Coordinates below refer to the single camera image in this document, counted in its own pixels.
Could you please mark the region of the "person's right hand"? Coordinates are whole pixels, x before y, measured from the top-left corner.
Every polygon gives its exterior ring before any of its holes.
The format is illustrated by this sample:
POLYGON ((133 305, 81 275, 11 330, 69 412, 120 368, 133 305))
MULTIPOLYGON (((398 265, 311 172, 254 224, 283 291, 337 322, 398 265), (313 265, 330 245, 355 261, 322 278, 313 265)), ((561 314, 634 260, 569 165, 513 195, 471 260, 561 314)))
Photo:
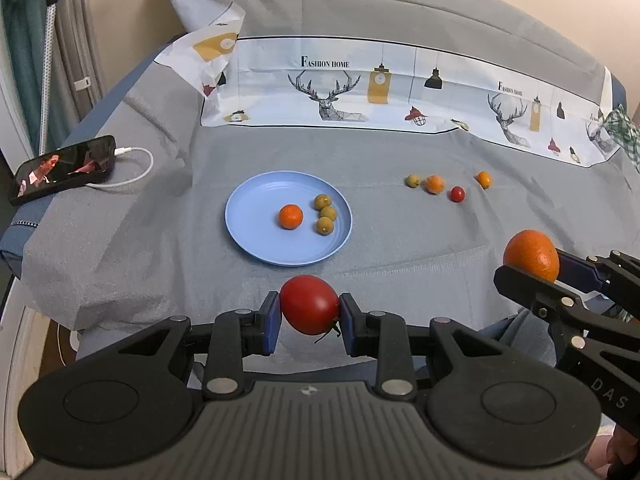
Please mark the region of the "person's right hand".
POLYGON ((586 465, 604 479, 613 465, 629 465, 639 451, 639 440, 621 426, 601 429, 586 456, 586 465))

